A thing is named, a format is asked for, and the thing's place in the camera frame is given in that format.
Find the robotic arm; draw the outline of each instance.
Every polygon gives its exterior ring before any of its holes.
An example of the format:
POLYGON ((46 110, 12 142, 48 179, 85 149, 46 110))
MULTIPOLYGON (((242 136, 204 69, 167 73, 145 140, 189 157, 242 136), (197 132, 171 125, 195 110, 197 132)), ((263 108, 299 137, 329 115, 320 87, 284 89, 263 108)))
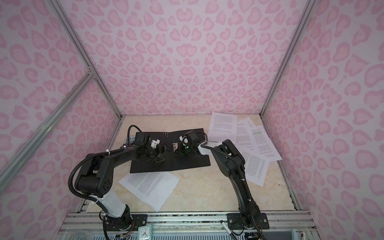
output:
MULTIPOLYGON (((132 230, 133 220, 129 207, 122 203, 112 189, 113 169, 128 161, 154 161, 162 162, 162 154, 166 151, 157 139, 150 139, 146 133, 136 133, 133 145, 124 145, 110 153, 88 154, 72 171, 68 186, 73 194, 86 199, 92 198, 105 211, 103 221, 114 226, 114 230, 132 230), (73 176, 79 169, 73 189, 73 176)), ((238 199, 240 216, 237 221, 242 227, 256 228, 263 223, 263 228, 269 228, 266 215, 262 214, 258 205, 252 198, 247 181, 245 180, 245 160, 230 140, 225 140, 216 146, 209 146, 207 141, 200 141, 193 131, 185 133, 180 145, 179 154, 188 155, 198 153, 212 154, 220 171, 230 179, 238 199)))

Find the mint green clock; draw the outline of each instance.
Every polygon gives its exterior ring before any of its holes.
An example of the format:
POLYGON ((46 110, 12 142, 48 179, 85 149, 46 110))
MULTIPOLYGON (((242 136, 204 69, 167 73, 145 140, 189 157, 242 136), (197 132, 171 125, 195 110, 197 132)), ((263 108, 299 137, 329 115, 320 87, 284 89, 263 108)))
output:
POLYGON ((146 225, 139 227, 138 229, 139 240, 151 240, 152 239, 152 225, 146 225))

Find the tabletop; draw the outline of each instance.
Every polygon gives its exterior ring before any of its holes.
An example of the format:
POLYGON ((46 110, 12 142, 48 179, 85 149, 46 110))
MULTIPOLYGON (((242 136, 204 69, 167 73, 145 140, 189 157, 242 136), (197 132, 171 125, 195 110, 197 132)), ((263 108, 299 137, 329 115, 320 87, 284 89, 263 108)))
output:
MULTIPOLYGON (((259 115, 238 115, 238 120, 250 117, 255 125, 262 125, 259 115)), ((137 125, 143 132, 173 132, 179 130, 203 128, 208 132, 210 115, 181 116, 127 116, 114 140, 112 149, 121 147, 127 138, 130 125, 137 125)), ((137 130, 131 129, 135 136, 137 130)), ((238 211, 236 193, 229 178, 225 177, 210 156, 211 166, 171 171, 180 181, 164 203, 160 212, 207 212, 238 211)), ((131 212, 153 212, 154 210, 124 188, 119 180, 129 173, 131 162, 114 169, 113 189, 120 200, 130 207, 131 212)), ((269 164, 264 186, 248 182, 253 199, 260 210, 294 210, 283 176, 277 162, 269 164)), ((93 202, 87 212, 99 212, 101 209, 93 202)))

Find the pink wall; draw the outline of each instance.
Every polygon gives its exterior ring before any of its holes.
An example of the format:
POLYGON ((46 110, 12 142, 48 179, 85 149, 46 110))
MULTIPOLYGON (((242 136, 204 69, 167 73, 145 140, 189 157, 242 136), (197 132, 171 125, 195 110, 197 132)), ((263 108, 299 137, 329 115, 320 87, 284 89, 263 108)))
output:
POLYGON ((322 239, 384 238, 384 1, 323 0, 267 112, 322 239))
POLYGON ((87 70, 44 0, 0 3, 0 172, 87 70))
POLYGON ((259 113, 306 0, 63 0, 123 114, 259 113))
POLYGON ((88 153, 102 152, 116 117, 93 82, 0 196, 0 238, 55 237, 79 198, 68 176, 88 153))

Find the black mounting plate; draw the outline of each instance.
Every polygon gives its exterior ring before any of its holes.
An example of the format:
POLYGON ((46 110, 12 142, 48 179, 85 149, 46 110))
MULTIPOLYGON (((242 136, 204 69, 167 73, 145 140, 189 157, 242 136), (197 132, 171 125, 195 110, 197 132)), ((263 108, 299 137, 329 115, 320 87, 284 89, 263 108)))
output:
MULTIPOLYGON (((238 214, 227 214, 228 227, 231 230, 243 230, 244 218, 240 213, 238 214)), ((268 219, 265 213, 261 213, 256 219, 256 222, 260 223, 262 229, 269 229, 268 219)))
MULTIPOLYGON (((138 227, 145 226, 147 224, 147 214, 132 214, 131 216, 132 220, 135 222, 135 227, 133 228, 133 231, 137 231, 138 227)), ((106 230, 120 231, 116 226, 114 226, 113 222, 106 225, 106 230)))

